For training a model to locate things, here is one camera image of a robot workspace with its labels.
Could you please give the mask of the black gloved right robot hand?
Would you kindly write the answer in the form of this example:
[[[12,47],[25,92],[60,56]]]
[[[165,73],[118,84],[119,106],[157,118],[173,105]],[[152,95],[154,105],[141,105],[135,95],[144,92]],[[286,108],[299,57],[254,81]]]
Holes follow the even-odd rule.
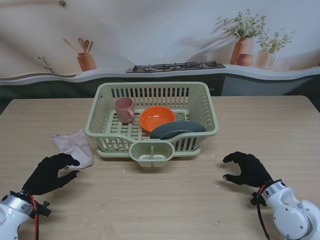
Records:
[[[252,154],[236,151],[225,156],[222,162],[233,162],[240,167],[240,175],[223,175],[224,180],[234,184],[260,188],[273,181],[264,165]]]

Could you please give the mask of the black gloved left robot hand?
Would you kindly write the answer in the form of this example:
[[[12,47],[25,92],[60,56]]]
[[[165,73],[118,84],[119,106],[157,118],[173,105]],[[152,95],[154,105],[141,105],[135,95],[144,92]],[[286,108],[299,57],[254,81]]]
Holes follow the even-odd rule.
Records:
[[[75,179],[80,172],[73,170],[61,177],[58,176],[58,172],[65,167],[77,167],[79,165],[80,162],[78,160],[65,153],[45,157],[25,182],[21,193],[26,196],[40,196],[62,188]]]

